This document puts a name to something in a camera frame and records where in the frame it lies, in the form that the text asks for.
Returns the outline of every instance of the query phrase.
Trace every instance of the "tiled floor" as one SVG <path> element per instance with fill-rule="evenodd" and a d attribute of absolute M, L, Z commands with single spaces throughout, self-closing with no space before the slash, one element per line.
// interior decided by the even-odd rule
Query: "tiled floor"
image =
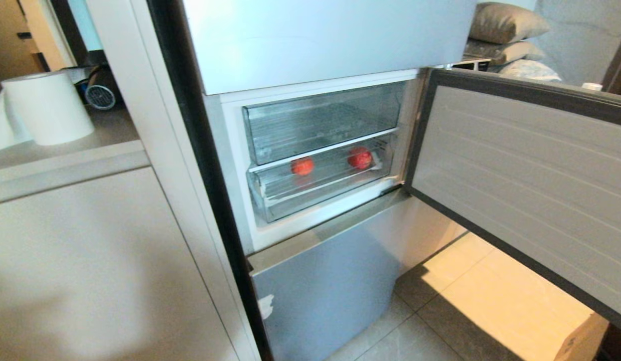
<path fill-rule="evenodd" d="M 592 311 L 473 233 L 401 276 L 328 361 L 553 360 Z"/>

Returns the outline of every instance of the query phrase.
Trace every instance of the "refrigerator door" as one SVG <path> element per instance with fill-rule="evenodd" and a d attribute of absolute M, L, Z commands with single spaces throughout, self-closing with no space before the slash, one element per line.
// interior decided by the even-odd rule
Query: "refrigerator door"
<path fill-rule="evenodd" d="M 207 95 L 462 59 L 476 0 L 184 0 Z"/>
<path fill-rule="evenodd" d="M 621 96 L 433 71 L 405 189 L 621 327 Z"/>
<path fill-rule="evenodd" d="M 276 361 L 321 361 L 382 314 L 411 203 L 391 192 L 248 258 Z"/>

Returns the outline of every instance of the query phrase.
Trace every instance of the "refrigerator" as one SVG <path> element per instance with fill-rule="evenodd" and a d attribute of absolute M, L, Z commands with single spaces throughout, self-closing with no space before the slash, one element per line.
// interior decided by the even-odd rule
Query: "refrigerator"
<path fill-rule="evenodd" d="M 621 327 L 621 96 L 430 67 L 461 59 L 476 2 L 412 3 L 184 2 L 171 69 L 149 2 L 171 76 L 196 77 L 262 356 L 325 359 L 381 315 L 415 199 Z"/>
<path fill-rule="evenodd" d="M 621 96 L 422 69 L 205 104 L 274 359 L 381 315 L 411 197 L 621 325 Z"/>

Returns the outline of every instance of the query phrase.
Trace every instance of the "freezer compartment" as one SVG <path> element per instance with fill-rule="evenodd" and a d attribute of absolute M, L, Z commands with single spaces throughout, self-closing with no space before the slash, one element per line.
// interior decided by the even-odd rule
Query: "freezer compartment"
<path fill-rule="evenodd" d="M 387 176 L 394 137 L 387 134 L 249 171 L 257 208 L 272 222 Z"/>
<path fill-rule="evenodd" d="M 255 164 L 267 164 L 395 128 L 405 82 L 243 108 Z"/>

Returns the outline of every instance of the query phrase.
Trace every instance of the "red fruit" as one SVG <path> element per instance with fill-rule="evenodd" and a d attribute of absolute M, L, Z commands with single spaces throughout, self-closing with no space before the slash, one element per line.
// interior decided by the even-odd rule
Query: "red fruit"
<path fill-rule="evenodd" d="M 356 169 L 365 169 L 373 161 L 370 151 L 363 146 L 352 148 L 349 154 L 349 164 Z"/>
<path fill-rule="evenodd" d="M 313 168 L 315 168 L 315 163 L 311 157 L 299 158 L 290 162 L 290 171 L 294 174 L 308 175 L 312 173 Z"/>

